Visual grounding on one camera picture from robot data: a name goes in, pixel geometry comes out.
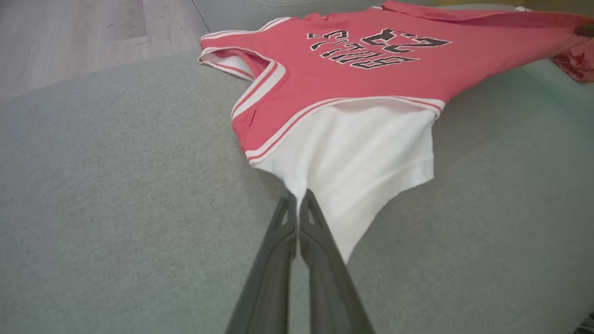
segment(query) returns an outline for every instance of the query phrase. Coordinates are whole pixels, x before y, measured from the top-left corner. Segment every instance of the gray fabric upholstery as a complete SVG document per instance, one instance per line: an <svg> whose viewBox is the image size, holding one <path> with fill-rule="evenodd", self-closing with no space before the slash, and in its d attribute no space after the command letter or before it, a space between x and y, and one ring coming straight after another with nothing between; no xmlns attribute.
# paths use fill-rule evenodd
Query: gray fabric upholstery
<svg viewBox="0 0 594 334"><path fill-rule="evenodd" d="M360 11L381 0L193 0L211 32L258 30L277 17L303 17L311 12ZM416 5L432 5L434 0L404 0Z"/></svg>
<svg viewBox="0 0 594 334"><path fill-rule="evenodd" d="M0 332L222 333L282 184L198 52L0 108ZM378 333L570 333L594 309L594 89L548 61L455 98L435 179L389 202L348 265ZM308 333L294 267L291 333Z"/></svg>

